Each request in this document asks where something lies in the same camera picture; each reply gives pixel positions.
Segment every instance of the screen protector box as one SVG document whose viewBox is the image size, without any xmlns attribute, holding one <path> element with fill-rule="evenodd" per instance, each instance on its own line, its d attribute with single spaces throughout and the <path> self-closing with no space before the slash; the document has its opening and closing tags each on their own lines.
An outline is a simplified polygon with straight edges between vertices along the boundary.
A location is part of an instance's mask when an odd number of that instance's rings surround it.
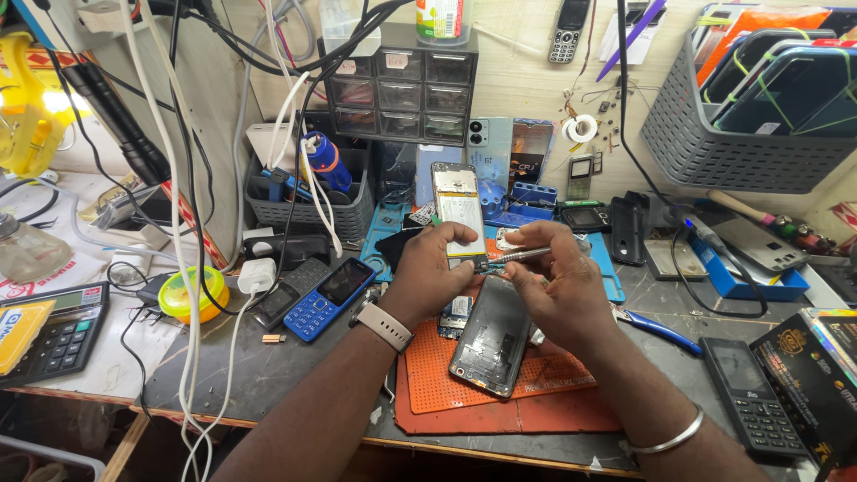
<svg viewBox="0 0 857 482">
<path fill-rule="evenodd" d="M 857 465 L 857 311 L 800 310 L 750 347 L 816 461 Z"/>
</svg>

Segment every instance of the hand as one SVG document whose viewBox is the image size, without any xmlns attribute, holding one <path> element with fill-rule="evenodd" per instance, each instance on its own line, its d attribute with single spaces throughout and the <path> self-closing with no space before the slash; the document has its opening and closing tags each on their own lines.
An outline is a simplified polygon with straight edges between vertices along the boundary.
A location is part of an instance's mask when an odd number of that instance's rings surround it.
<svg viewBox="0 0 857 482">
<path fill-rule="evenodd" d="M 450 270 L 446 245 L 451 241 L 472 243 L 479 236 L 456 222 L 428 226 L 405 244 L 393 283 L 378 306 L 409 330 L 443 310 L 473 281 L 473 262 Z"/>
<path fill-rule="evenodd" d="M 568 226 L 538 221 L 506 234 L 506 241 L 527 248 L 550 246 L 550 254 L 506 264 L 533 322 L 553 343 L 579 352 L 613 334 L 616 321 L 610 310 L 598 264 L 578 249 Z M 530 271 L 543 274 L 548 287 Z"/>
</svg>

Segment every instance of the yellow plastic container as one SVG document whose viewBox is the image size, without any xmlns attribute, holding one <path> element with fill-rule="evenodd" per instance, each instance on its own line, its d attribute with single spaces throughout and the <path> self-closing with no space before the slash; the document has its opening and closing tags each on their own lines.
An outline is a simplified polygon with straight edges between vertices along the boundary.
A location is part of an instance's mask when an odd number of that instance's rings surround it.
<svg viewBox="0 0 857 482">
<path fill-rule="evenodd" d="M 220 306 L 229 303 L 229 288 L 223 275 L 215 268 L 206 266 L 205 284 Z M 196 282 L 196 266 L 188 268 L 191 284 Z M 182 274 L 176 273 L 170 277 L 158 291 L 160 309 L 169 316 L 184 324 L 190 324 L 190 296 L 182 280 Z M 207 322 L 220 314 L 217 306 L 212 304 L 206 294 L 200 290 L 200 323 Z"/>
</svg>

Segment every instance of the silver bangle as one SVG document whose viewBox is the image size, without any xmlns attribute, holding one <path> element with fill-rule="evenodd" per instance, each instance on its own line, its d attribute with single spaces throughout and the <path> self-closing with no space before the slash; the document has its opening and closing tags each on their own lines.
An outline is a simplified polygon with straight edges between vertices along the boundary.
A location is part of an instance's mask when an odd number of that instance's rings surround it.
<svg viewBox="0 0 857 482">
<path fill-rule="evenodd" d="M 697 408 L 697 418 L 695 418 L 691 422 L 690 426 L 687 427 L 687 430 L 681 432 L 679 436 L 670 440 L 669 442 L 660 443 L 653 447 L 634 447 L 632 445 L 631 450 L 633 450 L 635 454 L 656 454 L 658 452 L 663 452 L 664 450 L 669 450 L 678 445 L 679 443 L 682 443 L 688 438 L 692 437 L 693 434 L 696 433 L 697 430 L 699 430 L 699 426 L 702 424 L 702 418 L 705 415 L 705 412 L 702 411 L 702 407 L 700 407 L 696 403 L 694 403 L 693 405 L 696 405 Z"/>
</svg>

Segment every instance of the basket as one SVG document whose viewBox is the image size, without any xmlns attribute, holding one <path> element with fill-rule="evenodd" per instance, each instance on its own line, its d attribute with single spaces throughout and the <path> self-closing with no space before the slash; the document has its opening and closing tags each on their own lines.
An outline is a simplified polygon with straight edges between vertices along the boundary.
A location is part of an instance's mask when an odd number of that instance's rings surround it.
<svg viewBox="0 0 857 482">
<path fill-rule="evenodd" d="M 352 183 L 351 189 L 357 190 L 354 202 L 347 206 L 333 205 L 333 228 L 342 241 L 359 243 L 366 237 L 372 214 L 375 212 L 375 199 L 372 196 L 372 170 L 369 168 L 369 151 L 363 149 L 339 150 L 339 158 L 346 166 L 361 166 L 363 177 L 360 182 Z M 255 158 L 250 160 L 250 166 L 244 180 L 244 199 L 250 203 L 253 212 L 260 223 L 269 226 L 285 226 L 289 217 L 291 202 L 272 202 L 267 200 L 269 181 L 261 175 L 261 164 Z M 321 203 L 321 209 L 327 214 L 327 206 Z M 310 234 L 327 232 L 321 217 L 311 202 L 295 204 L 295 212 L 291 216 L 289 232 L 293 234 Z"/>
<path fill-rule="evenodd" d="M 783 194 L 812 191 L 857 148 L 854 138 L 713 129 L 699 98 L 689 32 L 640 135 L 670 182 Z"/>
</svg>

